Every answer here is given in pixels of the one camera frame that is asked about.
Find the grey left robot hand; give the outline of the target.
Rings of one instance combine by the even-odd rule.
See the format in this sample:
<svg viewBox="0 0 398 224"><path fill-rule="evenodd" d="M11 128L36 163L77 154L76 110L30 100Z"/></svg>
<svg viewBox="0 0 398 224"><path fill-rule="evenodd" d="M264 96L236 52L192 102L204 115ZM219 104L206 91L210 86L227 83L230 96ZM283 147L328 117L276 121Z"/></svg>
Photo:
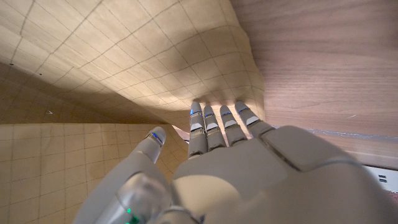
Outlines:
<svg viewBox="0 0 398 224"><path fill-rule="evenodd" d="M295 126L273 128L242 101L193 102L188 159L171 180L152 129L108 173L75 223L396 223L397 204L353 157Z"/></svg>

